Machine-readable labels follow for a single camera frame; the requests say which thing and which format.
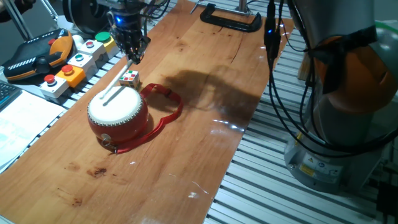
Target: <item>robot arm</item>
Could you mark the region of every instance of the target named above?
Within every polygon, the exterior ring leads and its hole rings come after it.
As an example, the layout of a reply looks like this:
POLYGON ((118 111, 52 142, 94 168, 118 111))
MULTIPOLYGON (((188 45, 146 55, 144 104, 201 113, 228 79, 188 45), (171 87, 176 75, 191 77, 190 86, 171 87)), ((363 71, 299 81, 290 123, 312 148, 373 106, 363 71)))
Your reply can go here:
POLYGON ((110 33, 119 49, 126 54, 127 61, 139 64, 150 42, 150 38, 141 31, 142 18, 148 15, 151 7, 161 3, 156 0, 150 3, 144 0, 97 0, 97 3, 109 7, 106 15, 111 25, 110 33))

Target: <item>colorful cube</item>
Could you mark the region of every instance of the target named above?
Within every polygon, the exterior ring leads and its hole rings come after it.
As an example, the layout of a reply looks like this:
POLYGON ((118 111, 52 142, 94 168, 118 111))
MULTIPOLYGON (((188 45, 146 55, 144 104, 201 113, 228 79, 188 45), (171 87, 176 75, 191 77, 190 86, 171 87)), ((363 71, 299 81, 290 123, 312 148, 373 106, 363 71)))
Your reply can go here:
POLYGON ((129 86, 138 91, 140 87, 138 72, 128 70, 122 77, 120 77, 119 83, 121 86, 129 86))

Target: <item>drum head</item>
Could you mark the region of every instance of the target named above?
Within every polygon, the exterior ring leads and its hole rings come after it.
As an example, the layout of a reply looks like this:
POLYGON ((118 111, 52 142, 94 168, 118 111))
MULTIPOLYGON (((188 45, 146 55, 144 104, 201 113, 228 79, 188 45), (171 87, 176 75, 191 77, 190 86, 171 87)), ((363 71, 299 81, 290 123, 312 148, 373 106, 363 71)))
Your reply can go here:
POLYGON ((126 86, 115 86, 103 99, 104 90, 88 104, 88 116, 100 126, 115 126, 132 120, 142 108, 140 94, 126 86))

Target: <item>wooden board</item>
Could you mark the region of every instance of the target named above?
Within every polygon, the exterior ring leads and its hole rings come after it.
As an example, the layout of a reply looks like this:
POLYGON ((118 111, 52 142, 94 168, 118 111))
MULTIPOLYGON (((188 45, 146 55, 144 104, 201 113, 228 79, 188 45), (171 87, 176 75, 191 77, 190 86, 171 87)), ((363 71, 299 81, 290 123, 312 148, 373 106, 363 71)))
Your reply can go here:
MULTIPOLYGON (((144 86, 161 83, 179 93, 181 117, 127 154, 102 148, 86 107, 124 66, 122 59, 0 175, 1 215, 15 223, 203 221, 267 85, 268 69, 263 29, 245 34, 205 24, 203 8, 189 14, 193 5, 179 1, 150 31, 142 63, 131 67, 144 86)), ((284 22, 291 32, 292 21, 284 22)), ((161 95, 149 105, 152 123, 173 109, 161 95)))

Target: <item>black cable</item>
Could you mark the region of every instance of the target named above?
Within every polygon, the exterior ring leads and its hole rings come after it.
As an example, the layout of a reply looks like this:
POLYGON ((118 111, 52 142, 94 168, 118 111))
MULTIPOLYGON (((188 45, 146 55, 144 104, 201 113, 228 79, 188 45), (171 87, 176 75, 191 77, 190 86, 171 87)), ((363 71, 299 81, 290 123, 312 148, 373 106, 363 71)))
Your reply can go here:
POLYGON ((321 135, 318 132, 318 128, 315 125, 315 120, 313 118, 313 111, 314 111, 314 104, 315 104, 315 65, 314 65, 314 61, 313 58, 311 58, 311 62, 310 62, 310 73, 308 74, 311 76, 312 82, 313 82, 313 86, 312 86, 312 92, 311 92, 311 108, 310 108, 310 112, 311 112, 311 123, 312 123, 312 127, 315 131, 315 134, 317 134, 318 138, 320 138, 322 141, 323 138, 321 137, 321 135))
POLYGON ((248 5, 248 4, 251 4, 251 3, 253 3, 253 2, 261 2, 261 1, 258 1, 258 0, 252 0, 252 1, 249 1, 248 3, 246 3, 246 5, 248 5))
POLYGON ((289 38, 287 38, 287 32, 286 32, 284 20, 283 20, 283 19, 281 19, 281 20, 282 20, 282 24, 283 24, 283 26, 284 26, 284 32, 285 32, 285 35, 284 35, 284 36, 285 36, 286 41, 287 41, 288 45, 290 46, 290 48, 293 49, 294 51, 297 51, 297 52, 306 52, 305 49, 304 49, 304 50, 297 50, 297 49, 295 49, 295 48, 290 44, 289 38))
MULTIPOLYGON (((366 143, 362 143, 362 144, 357 144, 355 146, 337 146, 337 145, 331 145, 328 144, 327 142, 320 142, 317 139, 314 139, 311 135, 309 135, 309 133, 306 133, 305 131, 303 131, 303 129, 292 119, 291 115, 289 114, 289 112, 286 110, 286 108, 284 107, 282 101, 279 98, 279 95, 277 93, 276 90, 276 86, 274 83, 274 79, 273 79, 273 72, 272 72, 272 67, 270 66, 270 89, 271 87, 273 87, 274 91, 275 91, 275 97, 277 98, 277 101, 280 104, 280 107, 282 108, 282 110, 284 111, 284 113, 286 114, 286 116, 288 117, 289 121, 307 138, 309 138, 309 140, 311 140, 312 142, 314 142, 315 144, 318 144, 321 147, 325 147, 327 149, 333 150, 333 151, 338 151, 338 152, 343 152, 343 153, 348 153, 348 155, 343 155, 343 156, 338 156, 338 157, 349 157, 349 156, 356 156, 359 154, 363 154, 365 152, 369 152, 369 151, 373 151, 373 150, 377 150, 379 147, 389 143, 391 140, 393 140, 397 135, 398 135, 398 128, 394 131, 392 131, 391 133, 385 135, 385 136, 379 136, 378 138, 373 139, 372 141, 366 142, 366 143)), ((279 116, 279 119, 281 121, 281 123, 284 123, 282 117, 280 117, 280 114, 277 110, 275 110, 275 112, 277 113, 277 115, 279 116)), ((297 138, 295 137, 295 135, 290 131, 289 132, 296 140, 297 138)), ((303 147, 305 147, 306 149, 308 149, 310 151, 310 149, 305 146, 304 144, 301 144, 303 147)))
POLYGON ((144 19, 144 36, 146 37, 148 34, 148 28, 147 28, 147 23, 148 23, 148 17, 144 19))
POLYGON ((362 154, 362 153, 365 153, 365 152, 359 152, 359 153, 357 153, 357 154, 348 154, 348 155, 339 155, 339 156, 332 156, 332 155, 328 155, 328 154, 323 154, 323 153, 319 153, 319 152, 317 152, 317 151, 314 151, 314 150, 312 150, 312 149, 310 149, 308 146, 306 146, 301 140, 299 140, 298 138, 297 138, 297 136, 289 129, 289 127, 286 125, 286 123, 285 123, 285 121, 282 119, 282 117, 281 117, 281 115, 279 114, 279 112, 278 112, 278 109, 277 109, 277 107, 276 107, 276 105, 275 105, 275 102, 274 102, 274 97, 272 96, 272 89, 273 88, 275 88, 275 83, 274 83, 274 74, 273 74, 273 72, 272 72, 272 64, 273 64, 273 60, 270 62, 268 62, 268 64, 269 64, 269 86, 268 86, 268 89, 269 89, 269 96, 270 96, 270 99, 271 99, 271 105, 272 105, 272 107, 274 108, 274 110, 275 110, 275 112, 276 112, 276 115, 277 115, 277 117, 279 118, 279 120, 280 120, 280 122, 282 123, 282 125, 284 126, 284 128, 286 129, 286 131, 301 145, 301 146, 303 146, 306 150, 308 150, 309 152, 312 152, 312 153, 314 153, 314 154, 316 154, 316 155, 319 155, 319 156, 323 156, 323 157, 329 157, 329 158, 345 158, 345 157, 351 157, 351 156, 357 156, 357 155, 359 155, 359 154, 362 154))
POLYGON ((164 7, 162 13, 160 13, 159 16, 155 16, 155 17, 150 16, 150 18, 151 19, 160 19, 166 13, 166 10, 169 8, 169 3, 170 3, 170 0, 167 0, 166 6, 164 7))

